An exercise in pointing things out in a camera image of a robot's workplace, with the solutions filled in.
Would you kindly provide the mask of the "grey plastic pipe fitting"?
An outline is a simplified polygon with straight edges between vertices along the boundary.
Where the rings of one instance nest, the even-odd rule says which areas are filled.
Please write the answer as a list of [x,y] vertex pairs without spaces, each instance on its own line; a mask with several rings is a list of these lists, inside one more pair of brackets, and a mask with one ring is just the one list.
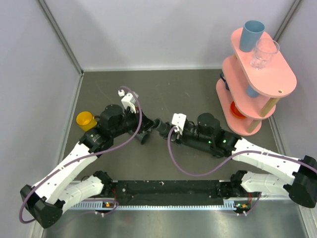
[[134,139],[138,140],[141,143],[141,145],[144,145],[150,138],[151,132],[151,130],[147,130],[142,133],[138,133],[134,136]]

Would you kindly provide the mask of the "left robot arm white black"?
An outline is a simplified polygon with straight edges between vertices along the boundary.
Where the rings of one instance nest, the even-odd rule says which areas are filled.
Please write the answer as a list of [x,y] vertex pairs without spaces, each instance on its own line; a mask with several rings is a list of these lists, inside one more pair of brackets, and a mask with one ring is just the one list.
[[19,211],[20,222],[23,210],[27,210],[42,228],[53,226],[72,206],[95,196],[108,196],[112,184],[104,172],[98,172],[78,185],[70,183],[102,154],[114,151],[114,139],[126,133],[135,138],[148,132],[156,122],[149,119],[135,106],[122,108],[108,105],[105,110],[91,120],[87,112],[81,112],[76,121],[85,126],[84,135],[71,152],[45,178],[34,185],[25,185],[20,190],[23,204]]

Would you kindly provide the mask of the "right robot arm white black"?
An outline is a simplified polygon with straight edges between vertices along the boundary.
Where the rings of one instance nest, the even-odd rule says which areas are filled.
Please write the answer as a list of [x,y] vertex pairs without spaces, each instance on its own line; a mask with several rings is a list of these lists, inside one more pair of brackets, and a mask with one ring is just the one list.
[[249,164],[265,174],[238,171],[231,177],[231,190],[237,196],[249,192],[264,192],[288,196],[295,203],[315,208],[317,204],[317,161],[286,157],[257,146],[238,134],[224,130],[210,113],[198,116],[197,123],[184,114],[174,114],[171,122],[156,120],[156,131],[171,143],[185,145],[224,158],[213,171],[229,160]]

